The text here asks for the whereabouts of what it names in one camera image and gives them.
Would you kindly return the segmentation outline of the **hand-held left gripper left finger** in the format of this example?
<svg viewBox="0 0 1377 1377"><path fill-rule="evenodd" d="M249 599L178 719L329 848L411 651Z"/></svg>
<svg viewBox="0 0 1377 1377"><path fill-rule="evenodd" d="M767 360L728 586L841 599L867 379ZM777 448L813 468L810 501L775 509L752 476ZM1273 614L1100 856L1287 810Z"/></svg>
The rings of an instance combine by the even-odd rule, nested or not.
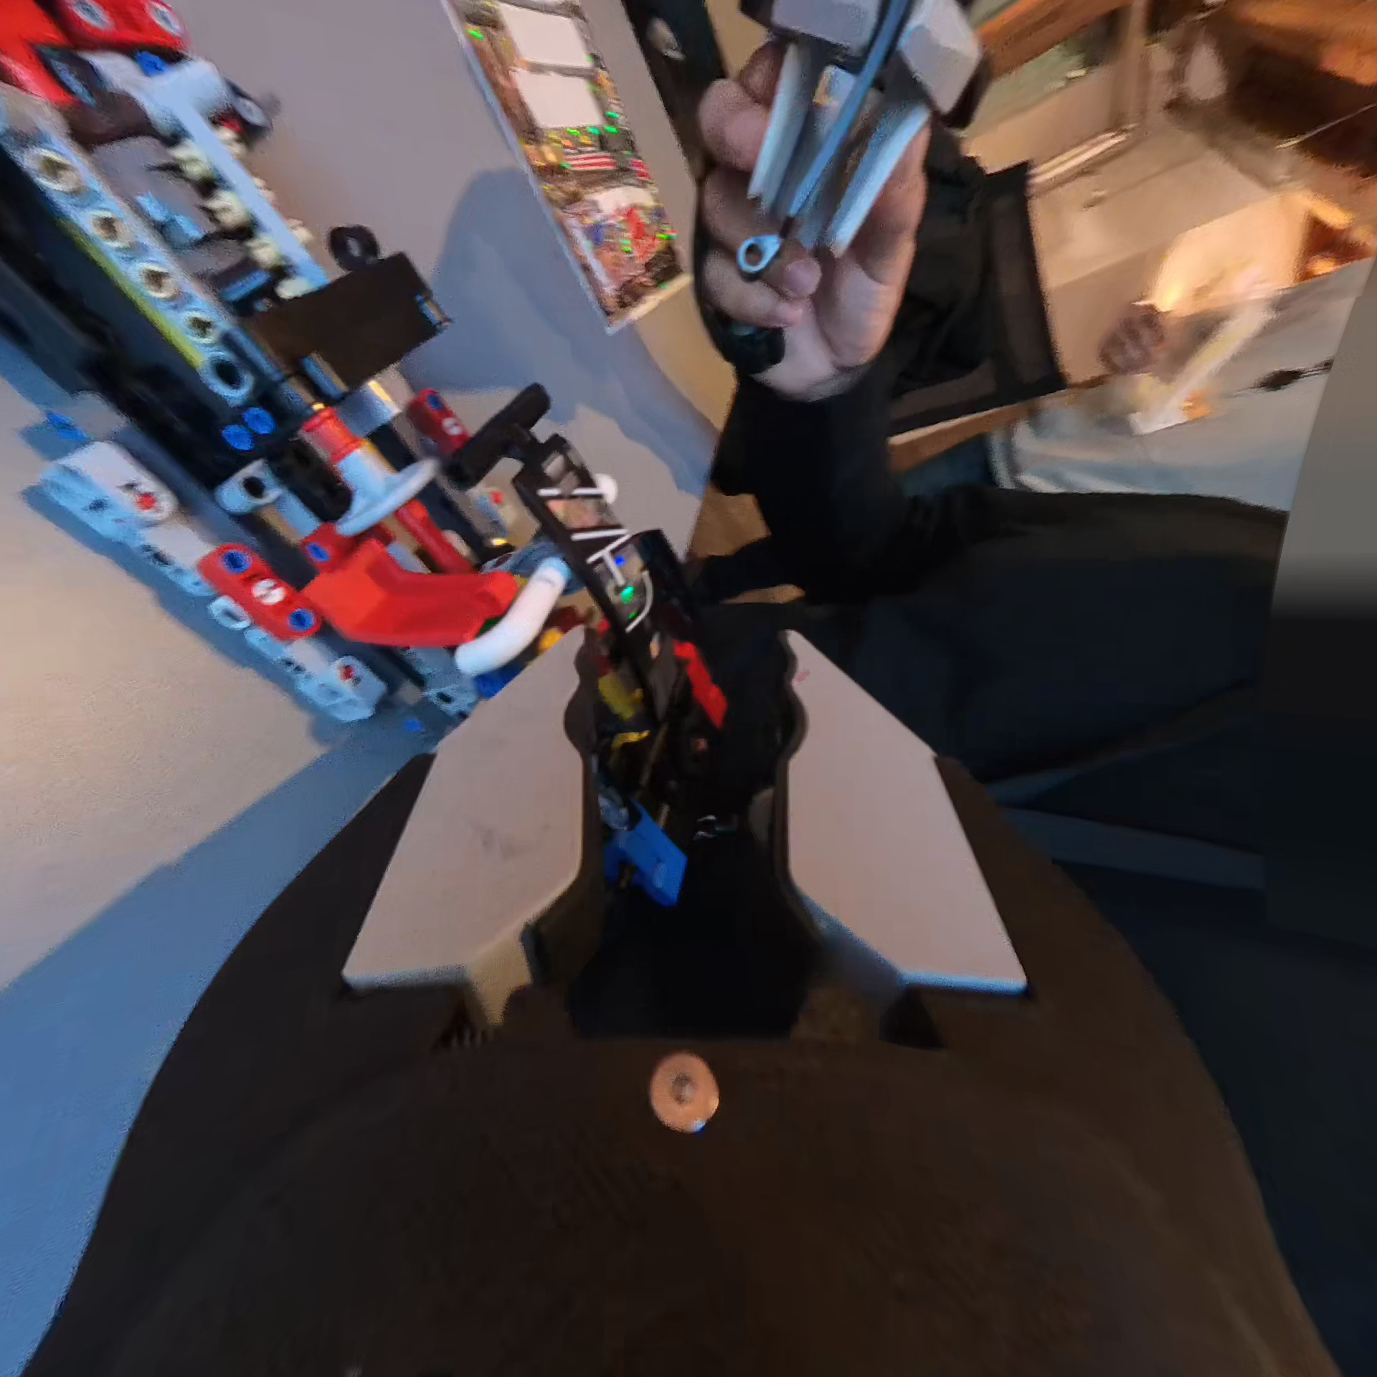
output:
<svg viewBox="0 0 1377 1377"><path fill-rule="evenodd" d="M521 671L437 748L342 968L355 992L455 987L498 1023L536 981L529 930L573 886L585 764L565 728L582 633Z"/></svg>

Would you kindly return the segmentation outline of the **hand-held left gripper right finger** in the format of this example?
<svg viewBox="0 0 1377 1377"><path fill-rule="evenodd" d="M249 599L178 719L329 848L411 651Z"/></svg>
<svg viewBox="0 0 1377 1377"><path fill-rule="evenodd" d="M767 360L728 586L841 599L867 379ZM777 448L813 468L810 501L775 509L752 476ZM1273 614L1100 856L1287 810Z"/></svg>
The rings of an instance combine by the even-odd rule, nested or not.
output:
<svg viewBox="0 0 1377 1377"><path fill-rule="evenodd" d="M785 876L803 907L908 984L1023 994L934 750L800 633L782 642L800 727L782 771Z"/></svg>

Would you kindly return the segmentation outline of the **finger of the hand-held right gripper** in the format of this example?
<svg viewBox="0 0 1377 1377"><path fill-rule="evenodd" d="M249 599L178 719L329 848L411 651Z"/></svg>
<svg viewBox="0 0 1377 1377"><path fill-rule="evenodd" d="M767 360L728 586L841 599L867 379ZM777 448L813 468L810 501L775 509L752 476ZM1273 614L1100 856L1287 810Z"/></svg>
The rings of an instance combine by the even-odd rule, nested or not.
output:
<svg viewBox="0 0 1377 1377"><path fill-rule="evenodd" d="M819 246L850 250L880 192L934 122L978 102L982 45L955 2L882 4L837 114Z"/></svg>
<svg viewBox="0 0 1377 1377"><path fill-rule="evenodd" d="M819 83L829 66L857 69L873 35L873 2L749 2L747 19L783 43L749 197L765 214L788 217L787 189L806 168L801 148Z"/></svg>

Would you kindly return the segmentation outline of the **black curved brick panel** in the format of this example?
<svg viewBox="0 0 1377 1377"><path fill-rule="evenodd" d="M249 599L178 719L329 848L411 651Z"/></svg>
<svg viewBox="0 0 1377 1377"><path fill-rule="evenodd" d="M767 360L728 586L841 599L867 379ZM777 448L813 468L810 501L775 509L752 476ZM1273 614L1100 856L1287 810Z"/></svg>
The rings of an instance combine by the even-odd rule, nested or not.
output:
<svg viewBox="0 0 1377 1377"><path fill-rule="evenodd" d="M873 32L880 22L882 4L873 4ZM788 217L765 214L747 196L754 210L762 217L764 228L750 235L734 253L734 263L742 278L757 281L773 264L787 243L796 243L811 253L819 245L819 232L826 215L828 160L836 148L837 114L846 104L855 83L855 71L829 66L819 83L811 120L805 132L801 161L806 164L798 179L791 179L785 192Z"/></svg>

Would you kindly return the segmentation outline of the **toy brick car model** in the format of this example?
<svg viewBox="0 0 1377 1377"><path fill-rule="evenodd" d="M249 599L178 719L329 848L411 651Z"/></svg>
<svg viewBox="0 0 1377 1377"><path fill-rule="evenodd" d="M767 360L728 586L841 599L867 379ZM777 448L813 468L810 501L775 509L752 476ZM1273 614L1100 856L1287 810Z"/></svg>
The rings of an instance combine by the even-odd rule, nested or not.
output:
<svg viewBox="0 0 1377 1377"><path fill-rule="evenodd" d="M249 163L273 110L170 4L3 4L3 343L59 391L46 501L339 723L472 715L590 633L608 881L664 838L728 714L683 564L614 512L539 386L472 433L390 376L452 320L365 227L323 246ZM321 260L326 250L332 260Z"/></svg>

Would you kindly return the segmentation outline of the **person's right hand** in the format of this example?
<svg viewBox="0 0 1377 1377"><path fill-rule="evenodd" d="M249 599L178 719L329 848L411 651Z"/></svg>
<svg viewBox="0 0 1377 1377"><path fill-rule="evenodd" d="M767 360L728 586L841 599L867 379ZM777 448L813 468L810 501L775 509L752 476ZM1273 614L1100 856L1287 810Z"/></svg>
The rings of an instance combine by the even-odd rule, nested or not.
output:
<svg viewBox="0 0 1377 1377"><path fill-rule="evenodd" d="M731 369L747 378L747 350L734 325L778 332L782 360L759 381L790 401L811 402L846 391L890 337L916 255L932 130L924 127L905 150L844 253L808 253L787 242L760 279L746 281L736 251L764 230L747 186L782 60L782 43L767 40L700 102L708 174L696 197L693 283L705 327Z"/></svg>

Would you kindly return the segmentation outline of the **black mesh office chair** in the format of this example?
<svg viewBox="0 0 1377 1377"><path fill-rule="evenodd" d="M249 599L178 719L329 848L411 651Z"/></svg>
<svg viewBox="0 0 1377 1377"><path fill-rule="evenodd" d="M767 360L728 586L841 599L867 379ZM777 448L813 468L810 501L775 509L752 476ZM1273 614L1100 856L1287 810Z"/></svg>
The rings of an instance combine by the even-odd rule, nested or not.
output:
<svg viewBox="0 0 1377 1377"><path fill-rule="evenodd" d="M1029 217L1029 164L987 171L939 127L926 202L883 361L888 437L1065 391Z"/></svg>

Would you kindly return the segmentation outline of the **holographic sticker sheet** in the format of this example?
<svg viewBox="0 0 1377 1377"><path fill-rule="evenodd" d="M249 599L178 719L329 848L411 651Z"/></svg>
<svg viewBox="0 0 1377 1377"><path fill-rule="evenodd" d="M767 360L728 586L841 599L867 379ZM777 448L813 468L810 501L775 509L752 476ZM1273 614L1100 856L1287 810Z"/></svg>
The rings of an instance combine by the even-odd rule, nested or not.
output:
<svg viewBox="0 0 1377 1377"><path fill-rule="evenodd" d="M677 227L582 4L446 2L475 81L608 335L687 283Z"/></svg>

